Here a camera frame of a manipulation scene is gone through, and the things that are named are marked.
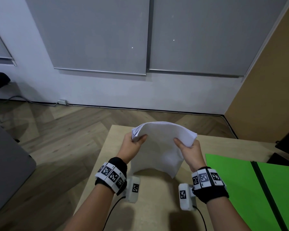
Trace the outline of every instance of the black and white qr code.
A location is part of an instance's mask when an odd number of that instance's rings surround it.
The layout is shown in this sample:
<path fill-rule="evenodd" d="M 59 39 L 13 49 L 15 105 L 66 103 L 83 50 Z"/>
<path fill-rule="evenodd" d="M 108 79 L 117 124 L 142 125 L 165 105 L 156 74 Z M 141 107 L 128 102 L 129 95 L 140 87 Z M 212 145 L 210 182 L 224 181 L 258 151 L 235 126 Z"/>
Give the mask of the black and white qr code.
<path fill-rule="evenodd" d="M 115 182 L 118 177 L 119 177 L 119 175 L 118 175 L 115 171 L 112 171 L 111 174 L 108 176 L 108 178 L 109 178 L 112 182 Z"/>
<path fill-rule="evenodd" d="M 180 190 L 180 199 L 186 199 L 186 192 L 185 192 L 185 190 Z"/>
<path fill-rule="evenodd" d="M 217 173 L 211 173 L 213 180 L 220 181 L 220 177 Z"/>
<path fill-rule="evenodd" d="M 206 173 L 199 174 L 199 179 L 201 182 L 206 182 L 209 180 L 208 175 Z"/>
<path fill-rule="evenodd" d="M 102 165 L 97 172 L 100 172 L 102 170 L 102 168 L 104 168 L 104 165 Z"/>
<path fill-rule="evenodd" d="M 132 192 L 135 192 L 135 193 L 138 193 L 138 190 L 139 190 L 139 184 L 133 184 L 133 189 L 132 189 Z"/>
<path fill-rule="evenodd" d="M 116 186 L 120 189 L 121 186 L 123 185 L 124 181 L 122 180 L 122 178 L 120 177 L 117 182 L 116 182 Z"/>
<path fill-rule="evenodd" d="M 110 171 L 111 171 L 111 168 L 109 168 L 109 167 L 104 167 L 104 169 L 102 170 L 102 174 L 104 174 L 105 176 L 107 176 L 109 173 L 110 173 Z"/>
<path fill-rule="evenodd" d="M 193 177 L 193 184 L 194 186 L 199 184 L 198 176 Z"/>

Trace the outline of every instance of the wooden table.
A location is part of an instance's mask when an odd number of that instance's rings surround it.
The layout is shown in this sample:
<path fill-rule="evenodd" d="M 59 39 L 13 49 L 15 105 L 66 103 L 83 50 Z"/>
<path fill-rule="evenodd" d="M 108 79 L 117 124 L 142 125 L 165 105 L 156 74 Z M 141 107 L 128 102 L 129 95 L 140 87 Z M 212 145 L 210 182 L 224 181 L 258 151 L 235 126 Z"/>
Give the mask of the wooden table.
<path fill-rule="evenodd" d="M 124 135 L 130 132 L 131 128 L 116 125 L 111 127 L 75 212 L 93 190 L 94 175 L 100 166 L 116 156 Z M 197 139 L 200 141 L 204 159 L 205 154 L 209 153 L 266 162 L 274 152 L 289 159 L 289 155 L 275 148 L 274 143 L 202 135 L 198 135 Z M 174 179 L 154 169 L 143 170 L 135 175 L 141 180 L 138 201 L 135 204 L 120 201 L 112 211 L 105 230 L 205 230 L 198 211 L 180 209 L 178 186 L 180 183 L 192 184 L 191 171 L 185 161 Z M 119 198 L 120 196 L 114 197 L 112 206 Z M 207 229 L 213 230 L 206 205 L 198 198 L 196 202 L 204 216 Z"/>

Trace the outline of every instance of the wristband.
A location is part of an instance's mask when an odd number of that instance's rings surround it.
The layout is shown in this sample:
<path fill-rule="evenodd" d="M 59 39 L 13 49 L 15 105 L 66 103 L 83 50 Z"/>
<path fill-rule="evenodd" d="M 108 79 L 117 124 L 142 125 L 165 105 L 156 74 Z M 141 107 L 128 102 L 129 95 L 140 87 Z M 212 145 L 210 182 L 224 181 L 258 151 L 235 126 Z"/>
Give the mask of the wristband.
<path fill-rule="evenodd" d="M 192 173 L 193 189 L 192 192 L 205 204 L 216 198 L 227 197 L 229 194 L 226 185 L 215 169 L 202 167 Z"/>
<path fill-rule="evenodd" d="M 126 163 L 119 157 L 111 158 L 97 171 L 95 185 L 103 184 L 119 195 L 127 186 L 126 173 Z"/>

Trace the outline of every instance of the green object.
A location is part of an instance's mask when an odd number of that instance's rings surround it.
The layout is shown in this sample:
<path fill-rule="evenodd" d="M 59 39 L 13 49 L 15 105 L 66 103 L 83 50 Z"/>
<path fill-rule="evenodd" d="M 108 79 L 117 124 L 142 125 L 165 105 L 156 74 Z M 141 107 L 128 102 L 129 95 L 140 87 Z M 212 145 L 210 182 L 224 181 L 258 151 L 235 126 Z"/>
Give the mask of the green object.
<path fill-rule="evenodd" d="M 251 230 L 280 231 L 250 161 L 206 154 L 206 162 L 227 185 L 231 203 Z"/>
<path fill-rule="evenodd" d="M 260 162 L 258 166 L 289 230 L 289 166 Z"/>

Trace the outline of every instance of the person's left forearm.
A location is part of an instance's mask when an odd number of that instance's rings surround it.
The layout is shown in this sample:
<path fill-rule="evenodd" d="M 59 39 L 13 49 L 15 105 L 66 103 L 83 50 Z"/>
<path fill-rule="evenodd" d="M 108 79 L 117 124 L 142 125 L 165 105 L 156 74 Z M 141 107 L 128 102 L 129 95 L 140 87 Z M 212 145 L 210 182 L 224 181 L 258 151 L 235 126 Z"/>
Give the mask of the person's left forearm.
<path fill-rule="evenodd" d="M 97 184 L 64 231 L 101 231 L 114 194 L 107 186 Z"/>

